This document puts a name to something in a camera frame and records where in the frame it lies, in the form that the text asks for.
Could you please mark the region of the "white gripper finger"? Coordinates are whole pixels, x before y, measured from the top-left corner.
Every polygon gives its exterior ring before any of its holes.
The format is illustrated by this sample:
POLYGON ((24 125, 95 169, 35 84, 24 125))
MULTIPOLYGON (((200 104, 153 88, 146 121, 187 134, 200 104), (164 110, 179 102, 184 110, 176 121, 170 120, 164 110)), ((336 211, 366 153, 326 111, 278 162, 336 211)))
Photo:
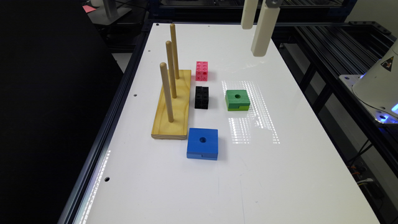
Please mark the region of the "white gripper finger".
POLYGON ((251 46, 253 56, 263 57, 267 53, 272 33, 279 16, 280 5, 281 0, 263 1, 251 46))
POLYGON ((251 29, 257 11, 258 0, 245 0, 241 17, 241 27, 251 29))

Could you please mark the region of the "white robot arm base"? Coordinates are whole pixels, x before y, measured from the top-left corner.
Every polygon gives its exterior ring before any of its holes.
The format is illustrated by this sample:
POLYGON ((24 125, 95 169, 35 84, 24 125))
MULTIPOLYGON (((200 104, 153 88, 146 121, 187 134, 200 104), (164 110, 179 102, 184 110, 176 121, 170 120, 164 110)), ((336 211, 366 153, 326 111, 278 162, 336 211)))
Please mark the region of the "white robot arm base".
POLYGON ((365 74, 339 79, 375 121, 397 124, 397 42, 365 74))

